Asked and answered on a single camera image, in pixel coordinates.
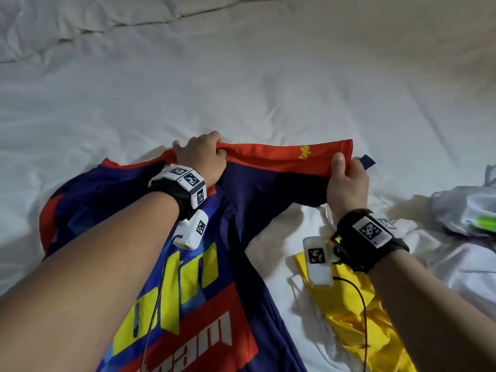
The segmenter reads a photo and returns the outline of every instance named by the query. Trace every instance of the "bed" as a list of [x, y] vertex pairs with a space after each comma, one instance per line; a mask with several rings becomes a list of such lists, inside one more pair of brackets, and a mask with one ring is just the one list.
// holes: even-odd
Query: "bed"
[[[496, 320], [494, 252], [428, 209], [496, 161], [496, 4], [477, 1], [449, 15], [443, 0], [0, 1], [0, 293], [40, 262], [39, 212], [62, 183], [215, 129], [228, 143], [352, 138], [377, 162], [370, 206], [409, 220], [413, 252]], [[326, 214], [292, 205], [247, 255], [307, 369], [355, 370], [291, 257], [331, 233]]]

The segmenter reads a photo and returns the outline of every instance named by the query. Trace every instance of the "yellow fabric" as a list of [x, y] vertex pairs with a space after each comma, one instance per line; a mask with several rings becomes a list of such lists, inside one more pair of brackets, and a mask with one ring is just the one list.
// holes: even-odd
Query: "yellow fabric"
[[[365, 357], [363, 304], [356, 289], [347, 282], [334, 281], [331, 288], [312, 288], [308, 284], [305, 256], [294, 256], [313, 301], [326, 316], [339, 342], [362, 361]], [[372, 372], [416, 372], [403, 343], [391, 325], [369, 277], [355, 273], [347, 265], [332, 265], [332, 275], [353, 282], [361, 291], [367, 307], [369, 349], [367, 367]]]

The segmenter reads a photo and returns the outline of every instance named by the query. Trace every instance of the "sports jersey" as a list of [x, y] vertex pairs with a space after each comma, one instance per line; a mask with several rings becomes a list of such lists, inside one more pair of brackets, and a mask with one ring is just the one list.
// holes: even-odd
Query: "sports jersey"
[[[178, 249], [169, 236], [98, 372], [140, 369], [157, 300], [146, 371], [305, 370], [245, 249], [291, 203], [326, 202], [332, 156], [340, 151], [349, 162], [352, 141], [285, 147], [219, 144], [218, 148], [226, 150], [228, 162], [200, 206], [209, 217], [200, 246]], [[62, 185], [40, 215], [46, 256], [139, 199], [150, 179], [164, 165], [176, 162], [172, 150], [130, 166], [105, 159]]]

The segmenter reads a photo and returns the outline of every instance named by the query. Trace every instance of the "black wrist strap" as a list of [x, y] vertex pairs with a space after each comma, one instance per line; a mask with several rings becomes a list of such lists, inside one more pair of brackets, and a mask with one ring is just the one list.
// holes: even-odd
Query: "black wrist strap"
[[191, 207], [191, 195], [186, 189], [183, 189], [177, 182], [159, 179], [153, 180], [148, 187], [148, 193], [150, 192], [164, 192], [172, 196], [179, 206], [179, 217], [178, 221], [183, 221], [184, 219], [189, 219], [193, 215], [193, 209]]
[[[341, 243], [337, 245], [337, 254], [341, 260], [355, 271], [363, 271], [367, 273], [373, 268], [375, 263], [380, 261], [394, 250], [410, 251], [408, 246], [385, 229], [383, 225], [377, 222], [373, 217], [368, 217], [372, 213], [369, 209], [356, 209], [346, 214], [338, 223], [337, 233], [341, 238]], [[360, 222], [364, 217], [367, 217], [367, 227], [373, 236], [379, 236], [381, 232], [387, 233], [390, 240], [377, 248], [370, 241], [367, 234], [357, 230], [353, 226]]]

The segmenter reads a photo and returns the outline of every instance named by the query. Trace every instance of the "wire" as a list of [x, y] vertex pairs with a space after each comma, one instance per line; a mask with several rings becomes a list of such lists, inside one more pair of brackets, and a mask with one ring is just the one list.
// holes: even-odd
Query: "wire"
[[358, 292], [358, 295], [360, 295], [360, 299], [362, 299], [362, 304], [363, 304], [363, 328], [364, 328], [364, 333], [365, 333], [365, 356], [363, 357], [363, 372], [366, 371], [367, 369], [367, 350], [369, 349], [369, 336], [367, 334], [367, 306], [365, 305], [365, 300], [363, 299], [362, 293], [360, 292], [360, 289], [351, 281], [341, 278], [341, 277], [332, 277], [336, 281], [344, 281], [348, 282], [350, 285], [355, 287], [356, 291]]
[[143, 350], [143, 356], [141, 357], [141, 366], [139, 368], [139, 372], [145, 372], [143, 367], [145, 366], [145, 354], [146, 348], [148, 347], [148, 339], [150, 338], [150, 332], [152, 331], [153, 319], [155, 318], [155, 313], [157, 313], [158, 308], [158, 300], [162, 295], [162, 286], [164, 285], [164, 276], [165, 276], [165, 263], [167, 259], [164, 259], [164, 263], [162, 264], [162, 276], [160, 278], [160, 287], [158, 288], [157, 301], [155, 302], [155, 308], [153, 309], [152, 319], [150, 320], [150, 326], [148, 326], [148, 332], [146, 333], [146, 341], [145, 341], [145, 349]]

